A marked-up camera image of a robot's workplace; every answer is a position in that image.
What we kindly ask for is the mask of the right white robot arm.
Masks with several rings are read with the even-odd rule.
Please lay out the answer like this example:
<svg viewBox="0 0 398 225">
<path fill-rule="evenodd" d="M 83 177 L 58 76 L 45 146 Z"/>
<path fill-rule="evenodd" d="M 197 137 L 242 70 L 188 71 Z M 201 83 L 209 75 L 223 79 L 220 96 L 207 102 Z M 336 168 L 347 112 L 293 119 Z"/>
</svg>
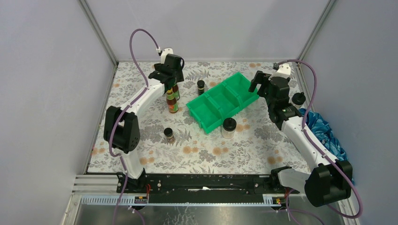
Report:
<svg viewBox="0 0 398 225">
<path fill-rule="evenodd" d="M 299 172 L 289 166 L 271 171 L 269 187 L 275 193 L 287 187 L 305 194 L 315 207 L 350 198 L 352 165 L 340 161 L 314 136 L 299 110 L 290 103 L 290 78 L 272 76 L 257 71 L 251 80 L 249 92 L 265 98 L 270 120 L 294 144 L 311 170 Z"/>
</svg>

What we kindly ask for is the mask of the yellow cap sauce bottle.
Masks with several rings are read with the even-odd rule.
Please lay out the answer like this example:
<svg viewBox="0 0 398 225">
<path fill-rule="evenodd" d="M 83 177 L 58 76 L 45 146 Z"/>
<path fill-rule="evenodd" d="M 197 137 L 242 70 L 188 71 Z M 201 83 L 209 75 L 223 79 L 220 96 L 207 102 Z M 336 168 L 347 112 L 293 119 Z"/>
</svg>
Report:
<svg viewBox="0 0 398 225">
<path fill-rule="evenodd" d="M 178 87 L 178 84 L 175 84 L 175 85 L 172 87 L 172 91 L 173 91 L 173 94 L 174 94 L 175 99 L 176 99 L 176 100 L 179 100 L 179 99 L 180 99 L 180 94 L 179 94 L 179 87 Z"/>
</svg>

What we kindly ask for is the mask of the small black cap spice jar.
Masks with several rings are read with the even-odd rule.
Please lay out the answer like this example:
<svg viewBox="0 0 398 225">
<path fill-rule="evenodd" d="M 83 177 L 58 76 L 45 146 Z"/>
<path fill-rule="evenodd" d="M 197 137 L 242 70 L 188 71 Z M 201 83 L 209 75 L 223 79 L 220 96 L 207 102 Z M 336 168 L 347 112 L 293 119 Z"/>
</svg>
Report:
<svg viewBox="0 0 398 225">
<path fill-rule="evenodd" d="M 203 80 L 198 80 L 197 81 L 197 92 L 198 95 L 202 95 L 205 92 L 205 82 Z"/>
</svg>

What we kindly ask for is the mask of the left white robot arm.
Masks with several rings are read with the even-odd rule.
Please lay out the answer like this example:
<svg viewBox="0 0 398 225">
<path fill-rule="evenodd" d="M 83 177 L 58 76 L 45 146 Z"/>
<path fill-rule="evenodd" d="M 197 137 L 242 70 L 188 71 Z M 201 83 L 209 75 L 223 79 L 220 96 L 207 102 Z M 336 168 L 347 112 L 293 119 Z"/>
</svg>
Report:
<svg viewBox="0 0 398 225">
<path fill-rule="evenodd" d="M 154 65 L 154 71 L 145 77 L 143 88 L 121 106 L 110 106 L 106 110 L 103 138 L 108 142 L 110 155 L 120 159 L 129 177 L 127 185 L 135 193 L 143 191 L 146 182 L 141 177 L 144 168 L 136 150 L 140 141 L 138 119 L 155 100 L 184 80 L 183 68 L 182 57 L 165 54 L 161 62 Z"/>
</svg>

